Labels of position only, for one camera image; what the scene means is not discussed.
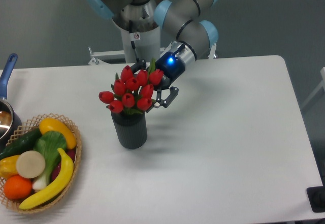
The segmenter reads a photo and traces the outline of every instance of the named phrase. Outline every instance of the tulip bouquet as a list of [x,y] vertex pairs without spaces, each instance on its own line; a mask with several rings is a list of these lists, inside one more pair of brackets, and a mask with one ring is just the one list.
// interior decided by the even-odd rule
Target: tulip bouquet
[[102,91],[99,98],[108,104],[106,107],[113,113],[142,114],[155,103],[151,98],[154,86],[160,84],[163,75],[163,71],[155,69],[154,59],[148,70],[140,70],[137,74],[132,72],[130,66],[126,66],[120,78],[116,73],[114,85],[111,85],[113,92]]

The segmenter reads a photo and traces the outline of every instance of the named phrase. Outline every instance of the cooking pot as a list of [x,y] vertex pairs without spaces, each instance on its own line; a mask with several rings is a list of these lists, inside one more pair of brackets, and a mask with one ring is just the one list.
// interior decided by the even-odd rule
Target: cooking pot
[[11,54],[0,77],[0,152],[14,134],[21,120],[7,102],[7,86],[12,70],[17,61],[17,54]]

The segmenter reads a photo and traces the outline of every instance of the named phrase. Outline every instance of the red tulip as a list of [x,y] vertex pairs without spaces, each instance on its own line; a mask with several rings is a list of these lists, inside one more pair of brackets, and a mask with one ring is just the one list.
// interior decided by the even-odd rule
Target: red tulip
[[112,101],[109,106],[107,106],[111,112],[120,113],[123,110],[123,103],[121,101]]
[[141,89],[140,94],[142,95],[143,98],[151,98],[153,94],[153,85],[147,84],[146,86],[144,86]]
[[103,91],[103,92],[100,92],[99,98],[105,104],[109,104],[114,100],[114,94],[109,91]]
[[122,97],[122,103],[125,107],[132,107],[136,103],[134,100],[134,96],[131,93],[125,93]]
[[129,80],[127,80],[125,85],[126,85],[126,88],[131,91],[138,90],[140,87],[137,79],[135,79],[135,78],[130,78]]
[[125,94],[126,86],[121,79],[115,80],[114,82],[114,93],[122,96]]
[[163,78],[164,72],[160,69],[155,70],[154,72],[152,72],[149,75],[149,81],[150,83],[152,83],[153,85],[158,85],[161,81],[161,79]]
[[146,70],[139,71],[137,81],[139,82],[140,86],[145,86],[148,82],[148,72]]
[[125,83],[128,79],[133,77],[133,72],[129,65],[123,68],[121,72],[121,80]]
[[140,110],[146,111],[150,108],[152,104],[152,100],[150,98],[141,98],[137,102],[137,107]]

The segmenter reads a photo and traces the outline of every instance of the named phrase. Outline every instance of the gray floor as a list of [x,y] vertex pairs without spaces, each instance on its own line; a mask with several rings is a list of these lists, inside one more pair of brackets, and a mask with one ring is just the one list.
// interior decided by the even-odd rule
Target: gray floor
[[[282,56],[299,104],[321,81],[325,0],[219,0],[201,19],[219,30],[220,58]],[[163,34],[162,46],[171,40]],[[0,0],[0,68],[12,52],[19,55],[16,68],[86,65],[88,46],[122,49],[119,31],[85,0]],[[304,122],[319,162],[325,159],[325,97]]]

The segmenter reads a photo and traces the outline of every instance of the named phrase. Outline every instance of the yellow squash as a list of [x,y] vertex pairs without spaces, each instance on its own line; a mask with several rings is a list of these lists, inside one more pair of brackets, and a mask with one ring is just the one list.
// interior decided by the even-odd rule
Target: yellow squash
[[18,175],[16,169],[16,162],[18,158],[19,155],[14,155],[0,161],[0,177],[8,179],[12,176]]
[[57,196],[69,183],[73,173],[73,161],[63,149],[58,148],[57,150],[61,155],[61,170],[59,175],[46,188],[25,199],[19,205],[20,209],[30,210],[49,201]]
[[67,148],[74,149],[77,145],[76,138],[70,129],[61,121],[54,118],[45,118],[40,122],[40,131],[45,134],[48,131],[57,131],[63,134],[67,141]]

